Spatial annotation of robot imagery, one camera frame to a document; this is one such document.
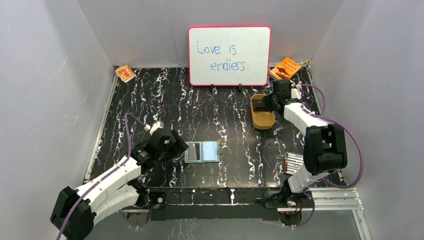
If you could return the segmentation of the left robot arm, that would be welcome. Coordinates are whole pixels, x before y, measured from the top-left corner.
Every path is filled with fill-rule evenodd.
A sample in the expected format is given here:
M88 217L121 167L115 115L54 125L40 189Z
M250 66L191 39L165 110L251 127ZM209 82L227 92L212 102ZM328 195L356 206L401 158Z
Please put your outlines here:
M116 165L97 178L58 194L50 222L59 230L58 240L83 240L94 226L123 208L144 208L150 191L139 177L159 162L173 160L189 148L176 130L159 128L130 149Z

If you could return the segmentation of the green card holder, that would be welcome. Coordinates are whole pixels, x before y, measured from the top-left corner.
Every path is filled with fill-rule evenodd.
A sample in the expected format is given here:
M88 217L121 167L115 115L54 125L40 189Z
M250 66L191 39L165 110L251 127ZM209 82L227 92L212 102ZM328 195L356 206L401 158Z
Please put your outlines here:
M200 143L201 149L201 160L199 161L188 161L187 151L184 152L184 162L186 164L198 164L198 163L219 163L222 157L222 147L219 145L218 141L192 141L189 143Z

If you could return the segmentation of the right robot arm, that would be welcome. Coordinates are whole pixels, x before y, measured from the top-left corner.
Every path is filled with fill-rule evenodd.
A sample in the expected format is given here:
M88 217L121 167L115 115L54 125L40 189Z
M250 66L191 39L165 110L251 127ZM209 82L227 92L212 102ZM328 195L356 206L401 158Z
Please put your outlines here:
M304 136L303 165L284 183L282 202L295 207L301 192L329 174L348 164L345 130L337 123L328 123L301 102L302 84L296 87L285 80L272 81L272 93L251 98L252 114L278 114L292 123Z

